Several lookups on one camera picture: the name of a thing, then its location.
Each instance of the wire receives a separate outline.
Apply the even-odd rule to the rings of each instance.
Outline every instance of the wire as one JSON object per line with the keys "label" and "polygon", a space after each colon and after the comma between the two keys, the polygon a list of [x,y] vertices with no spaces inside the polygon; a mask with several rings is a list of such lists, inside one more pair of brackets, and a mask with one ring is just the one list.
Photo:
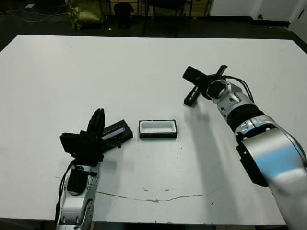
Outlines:
{"label": "wire", "polygon": [[7,12],[25,12],[25,13],[33,13],[33,14],[38,14],[38,15],[43,15],[43,16],[56,16],[57,15],[57,14],[42,14],[42,13],[35,13],[35,12],[30,12],[30,11],[20,11],[20,10],[2,11],[0,13],[7,13]]}
{"label": "wire", "polygon": [[255,101],[254,101],[254,97],[253,97],[253,95],[252,95],[252,93],[251,93],[251,91],[250,91],[250,88],[248,87],[248,85],[246,84],[245,81],[243,81],[243,80],[240,79],[240,78],[235,78],[235,77],[232,77],[232,76],[222,76],[221,79],[222,79],[222,78],[234,79],[234,80],[240,82],[241,85],[243,85],[243,87],[244,87],[246,93],[248,94],[248,97],[250,98],[250,100],[251,100],[252,102],[255,102]]}
{"label": "wire", "polygon": [[22,11],[22,12],[29,12],[29,13],[34,13],[34,14],[39,14],[39,15],[49,15],[47,18],[44,18],[42,20],[36,20],[36,21],[29,21],[29,20],[26,20],[26,19],[23,19],[21,17],[18,17],[16,15],[12,15],[12,14],[5,14],[5,15],[0,15],[0,17],[4,17],[4,16],[10,16],[10,17],[15,17],[15,18],[19,18],[20,20],[23,20],[25,22],[28,22],[28,23],[36,23],[36,22],[41,22],[41,21],[44,21],[48,18],[51,18],[52,16],[59,16],[59,15],[64,15],[66,13],[60,13],[60,14],[57,14],[59,11],[63,10],[65,8],[62,8],[62,9],[59,9],[57,12],[55,12],[54,14],[41,14],[41,13],[34,13],[34,12],[29,12],[29,11]]}

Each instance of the black trash can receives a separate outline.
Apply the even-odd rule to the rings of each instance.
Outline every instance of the black trash can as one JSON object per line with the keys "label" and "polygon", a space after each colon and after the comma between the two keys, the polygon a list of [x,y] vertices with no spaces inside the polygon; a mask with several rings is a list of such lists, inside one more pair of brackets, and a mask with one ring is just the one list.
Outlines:
{"label": "black trash can", "polygon": [[133,8],[129,3],[118,3],[114,6],[114,13],[118,19],[118,27],[119,28],[130,28],[131,26],[131,13],[133,12]]}

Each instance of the chair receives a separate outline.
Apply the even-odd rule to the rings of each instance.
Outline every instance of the chair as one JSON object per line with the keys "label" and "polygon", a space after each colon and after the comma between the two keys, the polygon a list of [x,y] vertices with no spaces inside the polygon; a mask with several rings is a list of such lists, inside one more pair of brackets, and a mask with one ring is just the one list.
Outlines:
{"label": "chair", "polygon": [[[186,3],[190,4],[190,14],[189,14],[189,24],[190,24],[193,0],[190,0],[190,1],[186,1],[186,0],[145,0],[145,22],[144,22],[144,28],[143,28],[143,36],[145,35],[148,11],[149,11],[150,6],[153,6],[154,18],[155,18],[155,8],[156,7],[169,9],[169,10],[175,10],[175,16],[177,16],[177,11],[181,9],[180,16],[182,17],[183,9]],[[178,28],[176,28],[175,37],[177,37],[177,31],[178,31]]]}

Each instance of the yellow bag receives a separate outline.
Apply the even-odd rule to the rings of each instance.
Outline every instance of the yellow bag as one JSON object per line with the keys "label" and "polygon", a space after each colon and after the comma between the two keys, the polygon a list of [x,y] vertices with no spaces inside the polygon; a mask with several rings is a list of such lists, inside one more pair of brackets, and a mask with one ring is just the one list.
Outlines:
{"label": "yellow bag", "polygon": [[104,21],[101,0],[66,0],[66,6],[73,29],[80,30]]}

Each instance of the scratch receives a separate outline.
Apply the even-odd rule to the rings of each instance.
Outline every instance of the scratch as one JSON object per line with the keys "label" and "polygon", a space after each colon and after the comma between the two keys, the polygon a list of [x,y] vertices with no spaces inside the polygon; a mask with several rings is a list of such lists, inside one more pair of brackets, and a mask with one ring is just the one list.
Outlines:
{"label": "scratch", "polygon": [[172,201],[172,200],[188,198],[188,197],[193,197],[193,196],[202,196],[202,194],[198,194],[198,195],[183,195],[183,196],[177,196],[177,197],[171,198],[169,200],[158,200],[158,199],[156,199],[156,200],[152,200],[152,199],[143,200],[143,199],[136,199],[136,198],[128,198],[128,197],[125,197],[125,196],[115,195],[115,194],[111,194],[111,193],[98,192],[98,191],[96,191],[96,193],[104,194],[104,195],[108,195],[108,196],[115,196],[115,197],[118,197],[118,198],[123,198],[123,199],[128,199],[128,200],[147,201],[147,202],[154,202],[154,203],[164,202],[164,204],[165,204],[165,202]]}
{"label": "scratch", "polygon": [[186,198],[186,197],[192,197],[192,196],[202,196],[202,194],[198,194],[198,195],[183,195],[183,196],[177,196],[175,198],[166,200],[166,201],[172,201],[172,200],[176,200],[176,199],[181,199],[181,198]]}
{"label": "scratch", "polygon": [[220,186],[220,187],[214,189],[213,191],[207,193],[207,195],[209,195],[209,194],[211,194],[211,193],[214,193],[215,191],[217,191],[217,190],[219,190],[220,188],[223,188],[223,187],[224,187],[224,185],[222,185],[222,186]]}
{"label": "scratch", "polygon": [[109,195],[109,196],[115,196],[115,197],[119,197],[119,198],[124,198],[124,199],[126,199],[126,197],[125,196],[121,196],[121,195],[114,195],[114,194],[110,194],[110,193],[103,193],[103,192],[98,192],[98,191],[96,191],[97,193],[100,193],[100,194],[105,194],[105,195]]}

